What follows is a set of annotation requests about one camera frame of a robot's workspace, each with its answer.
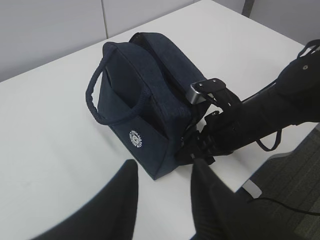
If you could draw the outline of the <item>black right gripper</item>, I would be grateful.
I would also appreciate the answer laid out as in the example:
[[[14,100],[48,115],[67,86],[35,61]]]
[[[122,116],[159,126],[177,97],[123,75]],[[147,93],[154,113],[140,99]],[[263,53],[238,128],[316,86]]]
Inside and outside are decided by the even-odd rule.
[[[242,109],[231,109],[221,114],[213,112],[205,117],[202,131],[195,130],[176,153],[178,165],[193,164],[202,159],[208,165],[214,157],[227,156],[244,146]]]

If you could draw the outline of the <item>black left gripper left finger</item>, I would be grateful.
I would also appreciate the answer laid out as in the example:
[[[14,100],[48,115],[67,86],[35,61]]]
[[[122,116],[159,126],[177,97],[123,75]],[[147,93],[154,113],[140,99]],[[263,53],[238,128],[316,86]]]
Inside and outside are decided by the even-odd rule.
[[[102,190],[37,240],[131,240],[139,196],[138,165],[124,162]]]

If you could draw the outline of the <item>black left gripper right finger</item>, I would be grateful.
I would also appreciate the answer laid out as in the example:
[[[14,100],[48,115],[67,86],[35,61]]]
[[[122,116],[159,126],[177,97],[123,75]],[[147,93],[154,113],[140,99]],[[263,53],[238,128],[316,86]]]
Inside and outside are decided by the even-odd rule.
[[[287,226],[262,214],[196,158],[192,165],[190,196],[195,227],[194,240],[300,240]]]

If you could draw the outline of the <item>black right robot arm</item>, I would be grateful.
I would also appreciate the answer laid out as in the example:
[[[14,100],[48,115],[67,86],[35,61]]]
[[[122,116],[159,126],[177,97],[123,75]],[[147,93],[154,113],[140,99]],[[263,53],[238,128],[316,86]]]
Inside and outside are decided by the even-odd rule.
[[[308,42],[277,79],[263,89],[240,100],[217,78],[190,86],[193,104],[210,103],[217,110],[208,114],[202,131],[194,131],[175,158],[178,165],[216,156],[226,156],[251,143],[264,151],[262,138],[275,134],[273,147],[281,142],[282,130],[290,125],[320,120],[320,42]]]

